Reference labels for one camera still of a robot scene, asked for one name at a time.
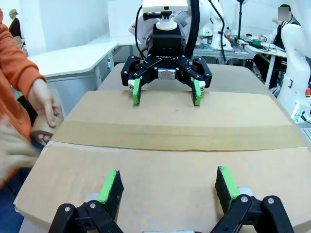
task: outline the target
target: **cardboard flap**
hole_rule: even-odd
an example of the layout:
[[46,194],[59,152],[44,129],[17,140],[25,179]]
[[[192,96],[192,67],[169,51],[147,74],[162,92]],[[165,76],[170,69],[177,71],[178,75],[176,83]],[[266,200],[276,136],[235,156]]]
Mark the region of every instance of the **cardboard flap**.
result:
[[60,204],[80,206],[88,195],[100,192],[110,170],[119,169],[124,192],[117,224],[123,232],[210,232],[223,216],[214,188],[217,166],[222,165],[229,167],[237,186],[249,187],[257,199],[280,197],[295,227],[311,220],[310,163],[307,148],[100,152],[50,146],[32,169],[15,205],[47,230]]
[[204,92],[88,92],[53,141],[144,150],[269,150],[306,146],[267,95]]

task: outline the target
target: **packing tape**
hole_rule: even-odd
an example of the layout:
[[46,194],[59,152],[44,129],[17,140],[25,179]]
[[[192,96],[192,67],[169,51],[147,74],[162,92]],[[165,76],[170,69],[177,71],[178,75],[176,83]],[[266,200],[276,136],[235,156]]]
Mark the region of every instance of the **packing tape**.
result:
[[62,122],[62,118],[55,116],[56,126],[52,128],[49,126],[46,116],[37,116],[31,130],[31,135],[37,137],[39,134],[43,134],[52,137]]
[[261,40],[253,39],[253,45],[261,46]]

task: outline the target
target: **white desk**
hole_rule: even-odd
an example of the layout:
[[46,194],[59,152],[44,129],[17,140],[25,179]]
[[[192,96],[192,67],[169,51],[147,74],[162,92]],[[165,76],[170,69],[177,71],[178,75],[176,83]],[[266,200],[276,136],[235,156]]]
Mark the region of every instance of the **white desk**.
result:
[[[253,60],[254,58],[254,53],[251,52],[249,53],[248,51],[244,50],[240,46],[234,46],[233,50],[224,50],[225,52],[225,57],[227,60],[229,59],[242,59],[245,60],[245,67],[248,67],[248,61]],[[200,48],[195,48],[193,51],[193,56],[194,57],[216,57],[219,60],[219,63],[221,65],[225,65],[225,61],[223,58],[223,54],[221,50],[213,50],[212,48],[208,49],[200,49]]]
[[[243,40],[239,40],[239,43],[245,44],[244,48],[246,51],[252,51],[252,52],[257,53],[258,55],[260,55],[263,59],[265,59],[269,63],[268,74],[267,74],[267,78],[266,78],[266,82],[265,82],[265,85],[269,87],[276,57],[286,58],[286,53],[283,52],[282,49],[279,48],[278,46],[276,46],[274,44],[266,43],[266,42],[262,43],[262,45],[264,47],[266,47],[269,51],[263,51],[263,50],[259,50],[257,48],[254,48],[253,46],[247,45],[248,43],[243,41]],[[270,61],[268,59],[266,59],[264,56],[262,56],[262,54],[271,55]]]
[[102,84],[114,67],[112,50],[117,42],[95,43],[28,57],[34,62],[66,116],[87,91]]

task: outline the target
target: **black cable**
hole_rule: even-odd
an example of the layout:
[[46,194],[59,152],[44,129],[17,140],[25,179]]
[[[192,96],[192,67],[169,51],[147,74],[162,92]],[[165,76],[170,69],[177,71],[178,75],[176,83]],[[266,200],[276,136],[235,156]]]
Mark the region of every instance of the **black cable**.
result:
[[9,186],[9,184],[7,182],[5,182],[4,180],[2,180],[4,185],[7,186],[7,188],[11,191],[11,193],[16,197],[17,194],[13,191],[13,189]]
[[185,48],[185,55],[187,59],[190,59],[192,57],[200,27],[199,0],[190,0],[190,3],[191,3],[191,26],[188,42]]
[[139,17],[139,13],[140,10],[142,9],[142,5],[140,6],[140,8],[137,11],[137,15],[136,15],[136,20],[135,20],[135,43],[136,43],[136,48],[138,49],[138,52],[140,53],[141,57],[143,59],[145,59],[145,55],[142,53],[142,51],[140,50],[139,46],[138,46],[138,42],[137,42],[137,24],[138,24],[138,17]]
[[141,50],[141,52],[142,53],[144,53],[145,51],[147,51],[148,50],[148,48],[147,47],[144,47],[142,50]]
[[218,14],[220,20],[222,21],[223,23],[223,28],[221,30],[221,32],[218,32],[220,34],[220,44],[221,44],[221,47],[222,47],[222,54],[223,54],[223,59],[224,59],[224,62],[226,62],[226,58],[225,58],[225,51],[224,51],[224,45],[223,45],[223,35],[224,35],[224,28],[225,28],[225,21],[223,19],[223,17],[221,16],[221,14],[217,11],[216,7],[214,6],[214,4],[212,3],[211,0],[208,0],[209,3],[211,4],[211,6],[214,8],[214,10],[216,11],[216,13]]

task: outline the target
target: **person in background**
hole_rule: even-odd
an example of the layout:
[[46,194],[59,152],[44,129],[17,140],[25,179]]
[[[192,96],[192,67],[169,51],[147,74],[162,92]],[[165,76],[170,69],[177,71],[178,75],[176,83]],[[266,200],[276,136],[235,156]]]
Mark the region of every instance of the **person in background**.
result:
[[[3,13],[0,10],[0,22]],[[0,232],[18,233],[23,221],[13,201],[25,177],[20,167],[32,167],[38,151],[31,145],[31,122],[27,111],[15,101],[11,86],[22,92],[38,115],[55,127],[54,116],[62,115],[38,67],[20,50],[8,28],[0,24]],[[39,139],[48,142],[46,135]]]
[[19,19],[16,18],[16,16],[18,15],[16,9],[10,10],[9,15],[10,15],[10,18],[12,19],[12,23],[9,27],[9,31],[12,34],[12,37],[20,36],[21,38]]
[[[284,48],[284,44],[282,41],[282,37],[281,37],[281,31],[282,28],[287,25],[287,24],[298,24],[298,22],[293,18],[292,12],[291,12],[291,7],[289,5],[283,4],[281,5],[281,7],[289,7],[290,9],[290,21],[286,22],[286,21],[278,21],[277,19],[273,19],[273,22],[278,24],[278,27],[270,34],[270,35],[262,35],[259,37],[259,39],[262,42],[267,42],[267,43],[271,43],[274,44],[278,47],[280,47],[281,49],[285,50]],[[275,63],[274,63],[274,67],[273,70],[274,72],[272,73],[271,76],[271,80],[270,80],[270,85],[269,85],[269,90],[275,95],[280,91],[280,86],[279,84],[277,84],[277,78],[278,78],[278,72],[275,72],[276,69],[286,69],[286,65],[283,65],[282,62],[286,62],[287,59],[286,58],[281,58],[281,57],[276,57]],[[267,63],[262,57],[260,57],[259,55],[256,55],[254,57],[254,62],[257,66],[257,68],[260,71],[261,77],[264,81],[266,81],[267,78],[267,74],[268,74],[268,69],[269,69],[269,63]]]

